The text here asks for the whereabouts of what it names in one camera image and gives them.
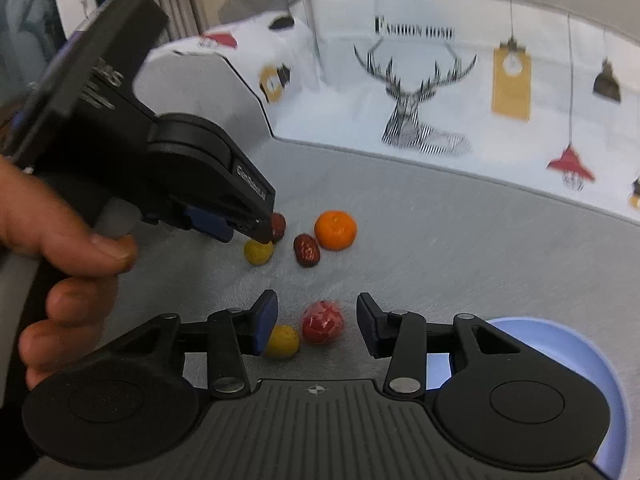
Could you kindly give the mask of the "yellow round fruit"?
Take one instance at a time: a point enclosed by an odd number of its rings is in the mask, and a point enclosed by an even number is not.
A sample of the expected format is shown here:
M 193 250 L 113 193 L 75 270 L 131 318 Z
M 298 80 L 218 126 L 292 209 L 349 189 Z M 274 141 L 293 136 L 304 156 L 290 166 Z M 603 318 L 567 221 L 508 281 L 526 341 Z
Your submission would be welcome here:
M 248 240 L 243 247 L 244 257 L 252 266 L 263 266 L 271 259 L 273 253 L 274 247 L 271 242 L 262 244 L 256 240 Z
M 273 327 L 264 356 L 270 360 L 288 360 L 296 355 L 299 346 L 296 329 L 291 325 L 278 324 Z

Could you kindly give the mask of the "red candy fruit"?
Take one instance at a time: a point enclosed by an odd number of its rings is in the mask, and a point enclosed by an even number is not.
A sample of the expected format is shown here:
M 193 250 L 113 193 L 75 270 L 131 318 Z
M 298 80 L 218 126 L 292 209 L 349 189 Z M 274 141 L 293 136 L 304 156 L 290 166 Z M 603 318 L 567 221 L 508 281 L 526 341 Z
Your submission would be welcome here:
M 300 328 L 308 344 L 330 344 L 344 333 L 343 310 L 335 301 L 316 301 L 306 307 Z

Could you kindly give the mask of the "dark red jujube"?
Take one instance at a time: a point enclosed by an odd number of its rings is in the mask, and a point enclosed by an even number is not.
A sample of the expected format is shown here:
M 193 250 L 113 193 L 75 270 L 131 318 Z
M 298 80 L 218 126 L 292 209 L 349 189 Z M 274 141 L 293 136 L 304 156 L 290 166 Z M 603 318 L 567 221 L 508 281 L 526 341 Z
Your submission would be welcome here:
M 278 244 L 284 237 L 286 230 L 286 220 L 283 214 L 280 212 L 274 212 L 271 215 L 271 241 L 273 244 Z
M 294 254 L 297 263 L 303 268 L 316 266 L 321 258 L 317 241 L 309 234 L 299 234 L 294 238 Z

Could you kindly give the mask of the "orange tangerine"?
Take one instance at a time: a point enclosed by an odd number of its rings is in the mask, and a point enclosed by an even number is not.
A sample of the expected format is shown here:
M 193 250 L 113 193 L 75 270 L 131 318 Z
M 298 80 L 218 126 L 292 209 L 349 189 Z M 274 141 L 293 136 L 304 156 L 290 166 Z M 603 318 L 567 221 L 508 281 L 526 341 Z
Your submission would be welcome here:
M 341 210 L 322 212 L 314 224 L 314 235 L 320 246 L 339 252 L 352 246 L 358 226 L 350 214 Z

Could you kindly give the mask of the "light blue plate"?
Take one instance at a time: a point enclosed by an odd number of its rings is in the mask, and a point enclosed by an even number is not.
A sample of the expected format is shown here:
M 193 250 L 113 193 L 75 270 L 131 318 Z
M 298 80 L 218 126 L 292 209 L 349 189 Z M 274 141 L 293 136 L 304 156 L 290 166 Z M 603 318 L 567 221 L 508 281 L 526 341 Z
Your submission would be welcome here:
M 427 341 L 431 388 L 411 439 L 422 478 L 620 478 L 626 400 L 583 336 L 539 318 L 458 314 Z

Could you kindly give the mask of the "grey printed sofa cover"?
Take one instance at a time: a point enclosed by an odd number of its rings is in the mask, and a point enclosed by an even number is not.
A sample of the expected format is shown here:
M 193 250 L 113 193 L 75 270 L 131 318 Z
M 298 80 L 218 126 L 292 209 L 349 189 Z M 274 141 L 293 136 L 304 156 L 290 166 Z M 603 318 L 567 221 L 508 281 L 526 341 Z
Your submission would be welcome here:
M 136 82 L 159 113 L 218 120 L 292 231 L 353 214 L 352 248 L 305 271 L 139 224 L 106 338 L 174 309 L 194 320 L 266 287 L 293 321 L 366 290 L 444 322 L 462 310 L 570 326 L 626 405 L 602 469 L 639 474 L 639 0 L 227 0 L 238 46 L 183 39 Z

